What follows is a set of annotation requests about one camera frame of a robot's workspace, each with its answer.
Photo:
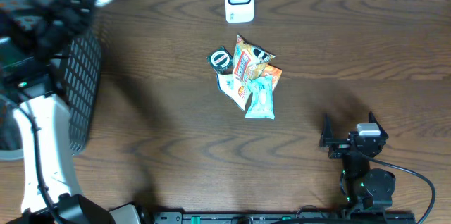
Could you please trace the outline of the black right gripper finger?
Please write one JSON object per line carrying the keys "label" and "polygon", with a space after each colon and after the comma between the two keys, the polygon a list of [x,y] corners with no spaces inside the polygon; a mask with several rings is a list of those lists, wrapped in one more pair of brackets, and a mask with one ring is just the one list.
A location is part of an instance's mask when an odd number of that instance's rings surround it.
{"label": "black right gripper finger", "polygon": [[369,119],[369,123],[375,124],[376,127],[378,128],[378,131],[380,132],[380,133],[379,133],[379,136],[380,136],[380,137],[383,137],[383,138],[385,138],[385,139],[387,139],[387,138],[388,138],[387,132],[386,132],[386,131],[383,129],[383,127],[379,124],[379,122],[376,120],[375,115],[374,115],[371,111],[370,111],[369,114],[368,114],[368,119]]}
{"label": "black right gripper finger", "polygon": [[324,115],[323,119],[323,129],[321,131],[321,136],[319,140],[320,147],[329,147],[334,141],[332,124],[330,118],[327,114]]}

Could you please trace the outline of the light teal snack packet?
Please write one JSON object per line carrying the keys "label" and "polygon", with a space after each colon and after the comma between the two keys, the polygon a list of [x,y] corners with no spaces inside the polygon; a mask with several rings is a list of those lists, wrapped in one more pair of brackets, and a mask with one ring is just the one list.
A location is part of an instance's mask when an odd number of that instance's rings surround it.
{"label": "light teal snack packet", "polygon": [[267,75],[252,80],[249,88],[252,91],[252,100],[245,118],[269,118],[273,120],[275,118],[273,109],[273,76]]}

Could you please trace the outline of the orange snack packet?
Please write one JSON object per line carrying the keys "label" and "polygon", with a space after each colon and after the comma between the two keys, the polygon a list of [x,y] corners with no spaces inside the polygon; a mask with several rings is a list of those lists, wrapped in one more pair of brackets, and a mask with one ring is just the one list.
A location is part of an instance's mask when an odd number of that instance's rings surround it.
{"label": "orange snack packet", "polygon": [[282,70],[280,68],[271,66],[269,64],[266,65],[264,70],[261,73],[262,77],[266,77],[268,75],[272,76],[272,90],[274,90],[278,84],[278,81],[282,75]]}

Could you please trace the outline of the yellow red snack bag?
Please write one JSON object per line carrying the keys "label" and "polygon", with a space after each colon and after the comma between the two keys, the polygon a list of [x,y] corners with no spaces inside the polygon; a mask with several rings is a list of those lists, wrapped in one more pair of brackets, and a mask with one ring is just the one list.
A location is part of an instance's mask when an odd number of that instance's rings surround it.
{"label": "yellow red snack bag", "polygon": [[219,90],[230,97],[241,110],[245,110],[251,94],[250,82],[263,73],[268,63],[276,56],[250,44],[237,34],[237,42],[232,59],[232,72],[216,76]]}

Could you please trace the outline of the dark green round packet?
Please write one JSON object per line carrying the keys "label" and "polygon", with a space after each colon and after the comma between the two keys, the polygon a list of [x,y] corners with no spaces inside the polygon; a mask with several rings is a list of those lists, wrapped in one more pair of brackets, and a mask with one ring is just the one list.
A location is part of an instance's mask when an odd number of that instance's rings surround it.
{"label": "dark green round packet", "polygon": [[224,74],[233,65],[233,57],[224,46],[208,55],[206,60],[218,74]]}

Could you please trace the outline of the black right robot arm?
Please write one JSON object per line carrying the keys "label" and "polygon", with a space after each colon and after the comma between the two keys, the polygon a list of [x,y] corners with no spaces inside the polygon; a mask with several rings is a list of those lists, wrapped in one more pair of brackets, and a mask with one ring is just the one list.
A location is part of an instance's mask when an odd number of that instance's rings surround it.
{"label": "black right robot arm", "polygon": [[387,139],[388,134],[372,113],[366,123],[357,124],[356,130],[349,132],[345,139],[334,137],[330,118],[325,116],[319,146],[328,149],[330,159],[340,159],[343,164],[340,189],[347,197],[348,206],[340,211],[340,217],[383,216],[392,206],[395,176],[370,167],[370,159],[381,153]]}

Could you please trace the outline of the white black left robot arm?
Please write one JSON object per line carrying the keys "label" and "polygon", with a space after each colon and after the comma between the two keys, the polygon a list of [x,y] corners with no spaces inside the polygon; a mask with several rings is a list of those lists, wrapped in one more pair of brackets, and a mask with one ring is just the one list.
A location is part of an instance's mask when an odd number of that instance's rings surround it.
{"label": "white black left robot arm", "polygon": [[148,214],[134,203],[106,210],[82,194],[70,152],[70,111],[52,60],[89,29],[96,0],[31,0],[41,20],[24,30],[1,12],[1,79],[12,95],[1,100],[12,108],[22,142],[25,189],[14,223],[142,224]]}

